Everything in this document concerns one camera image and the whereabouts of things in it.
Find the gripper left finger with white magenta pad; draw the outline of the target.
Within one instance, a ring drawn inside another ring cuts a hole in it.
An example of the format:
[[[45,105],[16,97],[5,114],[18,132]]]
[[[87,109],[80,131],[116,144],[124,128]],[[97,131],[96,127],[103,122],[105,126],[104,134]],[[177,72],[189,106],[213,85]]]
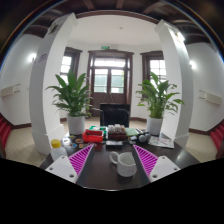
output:
[[[91,144],[70,156],[60,156],[46,168],[46,171],[76,183],[87,163],[87,159],[93,152],[93,148],[94,145]]]

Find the gripper right finger with white magenta pad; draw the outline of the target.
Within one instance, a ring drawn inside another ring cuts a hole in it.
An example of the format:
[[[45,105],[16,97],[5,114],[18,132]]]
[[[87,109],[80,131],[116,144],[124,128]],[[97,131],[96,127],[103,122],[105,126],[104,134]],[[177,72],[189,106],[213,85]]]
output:
[[[156,156],[137,145],[134,146],[134,149],[141,167],[150,182],[155,182],[180,170],[180,168],[166,156]]]

